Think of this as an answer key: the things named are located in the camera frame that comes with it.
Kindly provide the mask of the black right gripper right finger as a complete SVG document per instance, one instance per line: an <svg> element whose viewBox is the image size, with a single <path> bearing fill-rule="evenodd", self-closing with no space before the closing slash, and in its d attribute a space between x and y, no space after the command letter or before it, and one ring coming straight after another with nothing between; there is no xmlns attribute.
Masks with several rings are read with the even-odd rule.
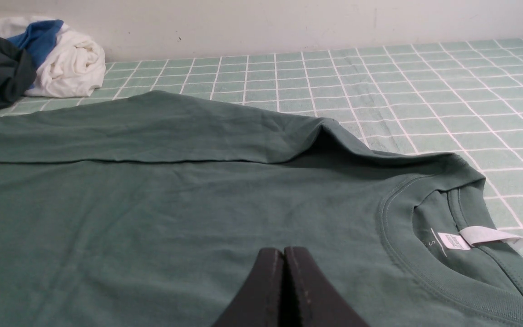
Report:
<svg viewBox="0 0 523 327"><path fill-rule="evenodd" d="M328 281L305 247L284 249L285 327L367 327Z"/></svg>

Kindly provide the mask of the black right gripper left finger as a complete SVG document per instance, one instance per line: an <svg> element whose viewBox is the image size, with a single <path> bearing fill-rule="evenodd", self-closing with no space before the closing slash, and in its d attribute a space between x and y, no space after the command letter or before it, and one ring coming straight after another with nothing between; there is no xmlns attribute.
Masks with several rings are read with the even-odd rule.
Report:
<svg viewBox="0 0 523 327"><path fill-rule="evenodd" d="M247 279L214 327L277 327L280 323L284 255L262 248Z"/></svg>

